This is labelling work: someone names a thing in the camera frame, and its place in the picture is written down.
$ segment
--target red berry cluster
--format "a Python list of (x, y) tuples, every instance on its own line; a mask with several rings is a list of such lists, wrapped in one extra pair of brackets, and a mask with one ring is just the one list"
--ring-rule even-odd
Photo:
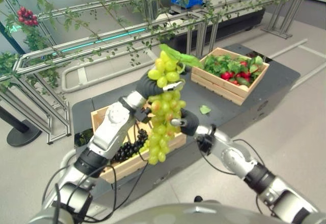
[(33, 15), (31, 10), (27, 10), (25, 7), (21, 7), (20, 10), (17, 11), (18, 21), (22, 22), (29, 26), (38, 25), (37, 16)]

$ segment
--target wooden crate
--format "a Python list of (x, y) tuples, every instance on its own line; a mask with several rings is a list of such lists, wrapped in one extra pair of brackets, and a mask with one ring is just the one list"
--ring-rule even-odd
[[(100, 108), (96, 111), (91, 112), (91, 118), (92, 118), (92, 126), (93, 126), (93, 131), (97, 129), (97, 127), (102, 123), (105, 112), (110, 106)], [(147, 131), (147, 133), (150, 133), (150, 130), (152, 128), (151, 123), (149, 122), (148, 124), (144, 123), (137, 123), (136, 127), (136, 136), (138, 134), (138, 129), (144, 129)], [(134, 142), (134, 133), (133, 133), (133, 126), (128, 130), (128, 135), (126, 136), (125, 142), (130, 141)], [(186, 136), (182, 133), (178, 133), (175, 135), (175, 138), (172, 139), (171, 141), (168, 142), (170, 151), (173, 151), (182, 145), (184, 145), (186, 142)], [(144, 151), (141, 153), (142, 157), (144, 160), (147, 160), (149, 158), (149, 150)], [(136, 156), (122, 162), (122, 163), (116, 163), (114, 164), (114, 169), (116, 171), (117, 175), (117, 180), (120, 180), (123, 177), (126, 177), (133, 172), (137, 171), (138, 169), (144, 167), (146, 162), (144, 162), (139, 154)], [(101, 173), (101, 178), (105, 179), (109, 183), (114, 183), (114, 174), (113, 170), (110, 167), (107, 167), (104, 169), (104, 171)]]
[[(230, 55), (231, 58), (243, 57), (244, 59), (250, 59), (249, 57), (222, 49), (216, 48), (208, 55)], [(206, 57), (202, 58), (200, 62), (204, 65)], [(264, 69), (261, 74), (255, 79), (255, 81), (250, 85), (248, 89), (243, 89), (235, 84), (232, 84), (216, 75), (213, 75), (205, 70), (202, 70), (198, 67), (193, 67), (191, 80), (206, 87), (209, 90), (225, 97), (226, 99), (231, 100), (235, 104), (242, 105), (245, 99), (249, 96), (249, 94), (253, 91), (256, 87), (258, 82), (263, 78), (264, 74), (266, 73), (269, 64), (263, 63)]]

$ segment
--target green grape bunch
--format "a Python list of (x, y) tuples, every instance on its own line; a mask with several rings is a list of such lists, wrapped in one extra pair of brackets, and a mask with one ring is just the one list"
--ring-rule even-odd
[[(169, 57), (165, 51), (161, 51), (160, 57), (155, 61), (155, 69), (148, 71), (148, 77), (156, 80), (157, 86), (160, 88), (180, 80), (179, 72), (181, 69), (177, 62), (177, 60)], [(166, 154), (170, 151), (168, 142), (175, 137), (175, 133), (180, 132), (180, 127), (171, 125), (170, 121), (173, 118), (181, 118), (181, 108), (186, 106), (186, 102), (180, 100), (181, 89), (148, 98), (154, 114), (151, 118), (153, 128), (145, 141), (145, 145), (149, 148), (148, 162), (150, 164), (165, 161)]]

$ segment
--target blue container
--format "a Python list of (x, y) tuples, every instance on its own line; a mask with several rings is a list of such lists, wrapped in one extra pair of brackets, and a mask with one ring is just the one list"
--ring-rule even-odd
[(194, 5), (202, 5), (203, 4), (203, 0), (189, 0), (188, 4), (186, 5), (186, 3), (182, 3), (181, 0), (171, 0), (171, 2), (173, 4), (177, 4), (180, 5), (183, 8), (191, 8)]

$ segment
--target grape bunch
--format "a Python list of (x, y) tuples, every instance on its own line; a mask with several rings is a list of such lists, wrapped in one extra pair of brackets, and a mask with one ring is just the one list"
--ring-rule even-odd
[[(157, 86), (162, 88), (180, 79), (177, 70), (177, 60), (171, 59), (166, 52), (161, 51), (160, 57), (155, 61), (155, 69), (148, 71), (148, 77), (156, 80)], [(170, 151), (168, 142), (174, 138), (175, 133), (180, 132), (180, 127), (170, 123), (173, 118), (181, 117), (180, 110), (186, 106), (186, 102), (180, 100), (180, 96), (180, 91), (175, 90), (148, 98), (151, 111), (155, 115), (151, 118), (153, 128), (146, 141), (149, 144), (150, 164), (165, 161), (166, 154)]]
[(131, 142), (124, 143), (119, 148), (118, 152), (115, 154), (112, 160), (117, 162), (124, 162), (125, 160), (135, 156), (138, 151), (145, 151), (147, 146), (144, 146), (144, 144), (147, 138), (147, 131), (140, 129), (138, 131), (137, 140), (133, 144)]
[(27, 10), (25, 7), (21, 7), (18, 11), (18, 21), (29, 26), (38, 25), (37, 16), (33, 15), (31, 10)]

